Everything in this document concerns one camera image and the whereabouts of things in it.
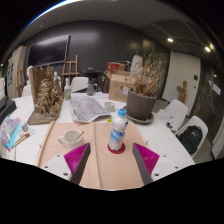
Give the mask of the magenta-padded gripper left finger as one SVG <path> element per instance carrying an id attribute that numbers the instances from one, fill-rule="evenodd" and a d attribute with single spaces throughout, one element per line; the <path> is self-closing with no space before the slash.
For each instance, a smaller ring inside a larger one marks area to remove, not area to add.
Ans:
<path id="1" fill-rule="evenodd" d="M 90 155 L 90 144 L 81 145 L 65 155 L 56 154 L 42 169 L 56 176 L 79 184 Z"/>

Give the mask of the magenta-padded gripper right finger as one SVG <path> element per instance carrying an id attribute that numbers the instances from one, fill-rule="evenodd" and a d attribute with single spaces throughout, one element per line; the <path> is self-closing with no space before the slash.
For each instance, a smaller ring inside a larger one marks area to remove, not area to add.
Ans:
<path id="1" fill-rule="evenodd" d="M 140 144 L 134 143 L 132 153 L 144 185 L 152 183 L 180 169 L 167 155 L 159 155 Z"/>

